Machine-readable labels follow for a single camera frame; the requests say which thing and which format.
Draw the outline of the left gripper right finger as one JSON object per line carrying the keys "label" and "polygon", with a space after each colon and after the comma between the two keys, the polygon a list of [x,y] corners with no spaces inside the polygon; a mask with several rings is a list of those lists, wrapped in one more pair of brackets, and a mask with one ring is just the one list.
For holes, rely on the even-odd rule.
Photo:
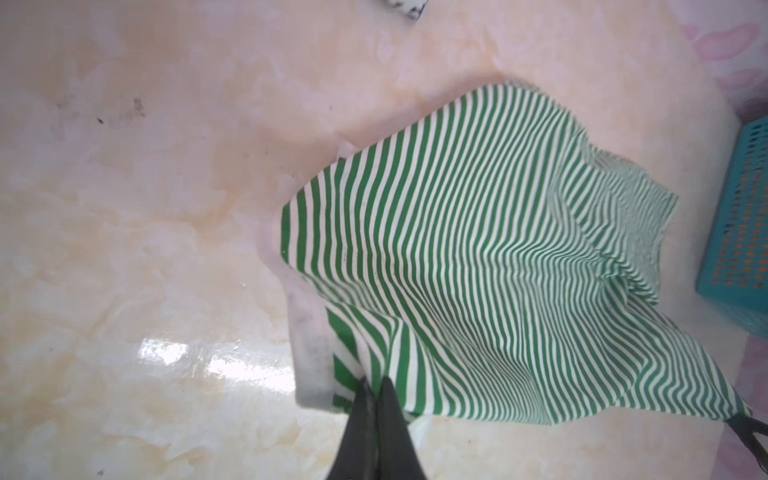
{"label": "left gripper right finger", "polygon": [[426,480],[392,380],[384,377],[376,404],[378,478]]}

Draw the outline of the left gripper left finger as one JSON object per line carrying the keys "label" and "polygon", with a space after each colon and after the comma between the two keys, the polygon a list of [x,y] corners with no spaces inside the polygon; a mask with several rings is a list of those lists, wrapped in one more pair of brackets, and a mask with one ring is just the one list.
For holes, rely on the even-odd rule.
{"label": "left gripper left finger", "polygon": [[328,480],[373,480],[377,473],[378,434],[376,431],[376,399],[363,378],[328,473]]}

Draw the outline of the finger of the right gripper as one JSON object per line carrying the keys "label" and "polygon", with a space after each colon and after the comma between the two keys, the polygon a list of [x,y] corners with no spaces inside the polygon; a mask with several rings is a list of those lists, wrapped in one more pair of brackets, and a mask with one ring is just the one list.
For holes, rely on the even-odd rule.
{"label": "finger of the right gripper", "polygon": [[767,436],[767,424],[746,414],[734,415],[726,424],[753,455],[760,469],[767,473],[767,449],[757,438],[758,435]]}

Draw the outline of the green white striped garment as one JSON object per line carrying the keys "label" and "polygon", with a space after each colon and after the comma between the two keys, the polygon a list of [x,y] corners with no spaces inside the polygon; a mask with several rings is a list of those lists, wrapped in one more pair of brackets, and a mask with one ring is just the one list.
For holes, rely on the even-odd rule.
{"label": "green white striped garment", "polygon": [[280,218],[281,262],[306,304],[298,400],[349,411],[366,380],[391,381],[410,418],[748,414],[657,309],[676,204],[567,108],[514,83],[337,160]]}

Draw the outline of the teal plastic laundry basket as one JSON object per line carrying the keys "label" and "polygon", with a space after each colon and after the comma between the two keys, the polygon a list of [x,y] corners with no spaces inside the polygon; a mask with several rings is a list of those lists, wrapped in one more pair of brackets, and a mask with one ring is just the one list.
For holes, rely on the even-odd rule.
{"label": "teal plastic laundry basket", "polygon": [[767,337],[767,119],[740,131],[696,291],[748,333]]}

